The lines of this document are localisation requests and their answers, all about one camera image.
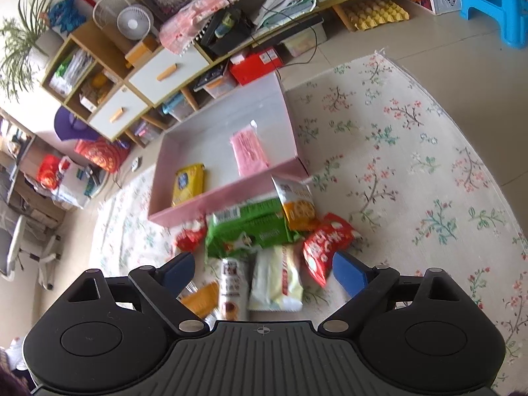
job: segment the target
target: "purple cap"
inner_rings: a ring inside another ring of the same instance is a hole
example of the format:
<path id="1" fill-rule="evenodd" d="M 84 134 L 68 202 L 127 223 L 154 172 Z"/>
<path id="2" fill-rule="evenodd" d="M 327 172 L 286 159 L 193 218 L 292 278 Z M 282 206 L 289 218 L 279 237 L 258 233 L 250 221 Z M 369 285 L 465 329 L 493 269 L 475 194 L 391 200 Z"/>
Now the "purple cap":
<path id="1" fill-rule="evenodd" d="M 76 117 L 68 109 L 60 106 L 55 114 L 55 133 L 61 141 L 89 140 L 95 141 L 101 135 Z"/>

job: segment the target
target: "green plant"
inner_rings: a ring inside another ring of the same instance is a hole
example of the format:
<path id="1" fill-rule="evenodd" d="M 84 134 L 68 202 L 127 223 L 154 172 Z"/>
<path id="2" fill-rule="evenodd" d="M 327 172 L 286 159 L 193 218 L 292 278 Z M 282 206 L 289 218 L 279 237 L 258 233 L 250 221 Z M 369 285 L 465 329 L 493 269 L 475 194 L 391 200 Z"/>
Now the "green plant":
<path id="1" fill-rule="evenodd" d="M 22 91 L 33 89 L 35 72 L 29 59 L 31 48 L 46 54 L 36 41 L 46 30 L 46 22 L 39 15 L 47 13 L 51 0 L 18 0 L 20 19 L 5 19 L 0 28 L 4 41 L 4 58 L 0 65 L 0 88 L 7 99 L 16 99 Z"/>

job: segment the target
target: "tiled floor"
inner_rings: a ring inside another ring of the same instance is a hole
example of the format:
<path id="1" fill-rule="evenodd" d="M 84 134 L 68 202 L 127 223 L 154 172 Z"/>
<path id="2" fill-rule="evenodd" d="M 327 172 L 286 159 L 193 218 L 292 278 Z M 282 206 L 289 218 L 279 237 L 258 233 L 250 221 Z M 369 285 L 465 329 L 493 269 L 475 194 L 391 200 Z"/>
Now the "tiled floor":
<path id="1" fill-rule="evenodd" d="M 329 40 L 310 64 L 280 70 L 285 87 L 385 48 L 455 120 L 502 186 L 521 227 L 528 230 L 528 49 L 505 46 L 495 21 L 484 15 L 464 21 L 458 13 L 432 16 L 410 3 L 402 5 L 411 13 L 410 21 L 374 30 L 349 33 L 338 22 L 327 22 Z M 310 56 L 311 51 L 296 62 Z M 119 183 L 134 177 L 128 169 L 136 156 L 143 156 L 143 169 L 154 164 L 159 146 L 157 141 L 134 150 Z M 71 213 L 60 229 L 62 260 L 55 270 L 55 289 L 42 295 L 41 313 L 88 266 L 97 207 L 117 189 L 109 183 L 96 201 Z"/>

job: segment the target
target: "black box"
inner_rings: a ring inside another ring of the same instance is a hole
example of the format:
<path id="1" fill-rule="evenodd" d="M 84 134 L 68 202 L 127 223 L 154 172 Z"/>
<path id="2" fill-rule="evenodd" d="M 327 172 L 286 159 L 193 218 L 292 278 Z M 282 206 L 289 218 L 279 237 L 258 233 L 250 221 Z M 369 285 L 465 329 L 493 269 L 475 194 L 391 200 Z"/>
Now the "black box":
<path id="1" fill-rule="evenodd" d="M 236 24 L 233 28 L 225 34 L 222 38 L 215 36 L 215 30 L 222 22 L 224 15 L 229 12 L 234 19 Z M 251 30 L 254 25 L 249 17 L 240 9 L 228 7 L 220 10 L 213 15 L 209 26 L 205 30 L 205 33 L 200 41 L 200 44 L 207 49 L 211 50 L 218 56 L 223 56 L 226 53 L 235 49 L 240 43 L 251 36 Z"/>

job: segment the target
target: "green bag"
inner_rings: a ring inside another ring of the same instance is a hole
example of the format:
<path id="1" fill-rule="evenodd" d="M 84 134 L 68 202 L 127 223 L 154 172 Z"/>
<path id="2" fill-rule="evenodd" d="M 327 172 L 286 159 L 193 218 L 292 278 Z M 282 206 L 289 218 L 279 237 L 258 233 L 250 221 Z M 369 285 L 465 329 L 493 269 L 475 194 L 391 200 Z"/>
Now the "green bag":
<path id="1" fill-rule="evenodd" d="M 279 198 L 246 204 L 213 214 L 205 247 L 210 258 L 240 258 L 267 248 L 294 242 Z"/>

